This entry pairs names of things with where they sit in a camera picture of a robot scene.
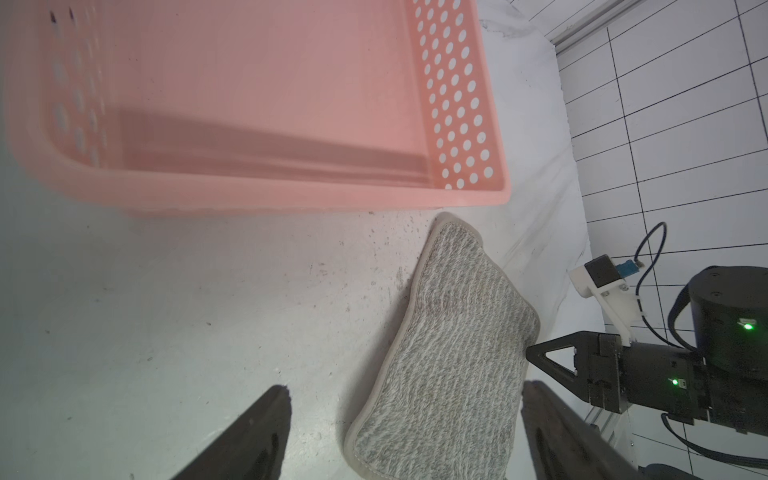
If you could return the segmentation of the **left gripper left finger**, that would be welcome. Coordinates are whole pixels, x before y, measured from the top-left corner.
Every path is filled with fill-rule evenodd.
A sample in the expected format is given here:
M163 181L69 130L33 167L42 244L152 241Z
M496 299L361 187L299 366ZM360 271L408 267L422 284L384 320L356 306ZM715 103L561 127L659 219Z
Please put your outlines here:
M287 449L291 397L284 385L270 387L202 453L178 479L277 479Z

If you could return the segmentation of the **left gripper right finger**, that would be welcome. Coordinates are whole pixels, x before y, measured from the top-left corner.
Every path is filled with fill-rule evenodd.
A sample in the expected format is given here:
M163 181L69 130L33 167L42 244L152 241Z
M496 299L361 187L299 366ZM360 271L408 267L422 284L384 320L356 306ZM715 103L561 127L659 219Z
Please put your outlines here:
M636 469L545 383L524 383L521 415L538 479L636 477Z

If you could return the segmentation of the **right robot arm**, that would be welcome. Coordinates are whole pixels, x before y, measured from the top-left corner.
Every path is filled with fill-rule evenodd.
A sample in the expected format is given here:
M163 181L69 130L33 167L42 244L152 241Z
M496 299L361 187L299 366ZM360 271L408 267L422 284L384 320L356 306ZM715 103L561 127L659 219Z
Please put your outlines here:
M691 311L694 342L642 343L642 319L626 279L638 261L615 265L603 255L571 271L584 298L595 298L617 331L580 331L530 346L527 360L581 400L622 413L631 405L661 412L663 422L707 421L740 433L767 433L767 270L710 266L677 295L667 319Z

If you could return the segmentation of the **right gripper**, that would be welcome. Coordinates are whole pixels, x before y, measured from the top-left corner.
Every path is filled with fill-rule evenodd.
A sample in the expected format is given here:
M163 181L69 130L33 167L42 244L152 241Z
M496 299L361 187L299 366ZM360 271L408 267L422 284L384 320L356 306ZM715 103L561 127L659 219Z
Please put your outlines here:
M623 413L639 405L689 424L708 418L704 362L688 350L579 331L529 346L525 356L593 406Z

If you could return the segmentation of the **grey striped dishcloth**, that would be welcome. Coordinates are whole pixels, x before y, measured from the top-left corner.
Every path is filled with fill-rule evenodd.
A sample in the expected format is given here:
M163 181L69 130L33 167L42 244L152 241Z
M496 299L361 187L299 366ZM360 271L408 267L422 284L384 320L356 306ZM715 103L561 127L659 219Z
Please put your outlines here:
M364 479L501 479L539 335L480 234L439 215L409 303L343 455Z

